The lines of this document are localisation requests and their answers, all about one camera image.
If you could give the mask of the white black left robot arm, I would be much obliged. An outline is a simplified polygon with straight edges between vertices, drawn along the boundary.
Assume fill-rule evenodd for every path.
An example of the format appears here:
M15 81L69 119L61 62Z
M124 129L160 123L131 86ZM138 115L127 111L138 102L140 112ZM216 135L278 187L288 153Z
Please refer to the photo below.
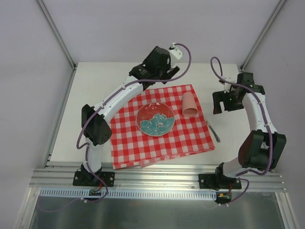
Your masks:
M114 115L132 98L155 83L167 83L177 80L179 67L175 64L182 58L183 52L173 43L168 49L155 46L143 62L130 71L124 82L104 100L94 106L88 104L81 109L81 132L85 143L77 140L77 149L86 148L85 160L81 166L86 171L83 179L89 185L100 180L101 155L103 145L112 136L109 126Z

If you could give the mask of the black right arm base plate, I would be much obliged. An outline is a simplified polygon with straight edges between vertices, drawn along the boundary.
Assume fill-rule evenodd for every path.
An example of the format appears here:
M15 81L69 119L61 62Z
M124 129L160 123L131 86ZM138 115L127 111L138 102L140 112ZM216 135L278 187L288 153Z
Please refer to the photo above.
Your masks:
M236 178L216 176L216 174L199 174L198 182L200 189L242 189L241 181Z

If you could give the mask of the salmon pink plastic cup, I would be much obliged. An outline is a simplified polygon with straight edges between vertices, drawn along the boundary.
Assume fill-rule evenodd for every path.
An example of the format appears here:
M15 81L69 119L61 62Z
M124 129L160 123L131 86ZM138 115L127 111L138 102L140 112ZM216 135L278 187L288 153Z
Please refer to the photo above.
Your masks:
M197 105L191 92L185 92L182 97L182 114L185 117L194 117L198 114Z

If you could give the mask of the silver table knife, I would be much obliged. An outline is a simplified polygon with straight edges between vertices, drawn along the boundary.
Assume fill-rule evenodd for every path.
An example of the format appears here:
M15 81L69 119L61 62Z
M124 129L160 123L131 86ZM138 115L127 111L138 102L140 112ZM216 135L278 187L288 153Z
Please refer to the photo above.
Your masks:
M213 127L211 126L211 124L210 124L208 121L206 121L206 123L207 123L208 127L210 128L211 132L213 133L213 135L214 135L216 141L217 141L218 143L220 143L220 142L221 142L221 139L219 138L218 134L215 132L215 130L213 129Z

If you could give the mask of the red teal ceramic plate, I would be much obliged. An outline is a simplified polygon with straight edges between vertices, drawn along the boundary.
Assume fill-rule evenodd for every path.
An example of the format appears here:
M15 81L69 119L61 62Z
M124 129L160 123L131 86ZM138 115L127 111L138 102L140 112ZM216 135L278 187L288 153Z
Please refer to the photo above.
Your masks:
M163 136L170 132L175 124L172 109L161 102L147 103L137 112L138 128L149 136Z

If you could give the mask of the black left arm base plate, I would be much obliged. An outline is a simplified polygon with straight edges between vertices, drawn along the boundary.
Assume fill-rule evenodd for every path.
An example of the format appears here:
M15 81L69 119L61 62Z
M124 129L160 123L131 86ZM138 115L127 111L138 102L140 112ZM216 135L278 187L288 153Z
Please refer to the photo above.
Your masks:
M106 184L108 187L114 186L115 173L114 172L99 172L97 174L99 178ZM100 185L100 180L93 176L91 173L85 173L80 170L76 171L74 174L73 186L82 186L82 187L97 187Z

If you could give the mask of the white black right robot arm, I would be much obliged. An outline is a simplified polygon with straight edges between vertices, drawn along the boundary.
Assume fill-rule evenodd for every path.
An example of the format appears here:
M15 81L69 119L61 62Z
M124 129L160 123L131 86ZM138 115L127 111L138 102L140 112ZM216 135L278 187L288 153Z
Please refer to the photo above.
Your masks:
M228 88L212 94L213 114L245 109L250 133L239 148L238 156L221 163L213 177L218 188L247 172L265 175L274 169L286 144L286 136L278 133L271 122L265 103L265 91L254 82L252 73L240 73Z

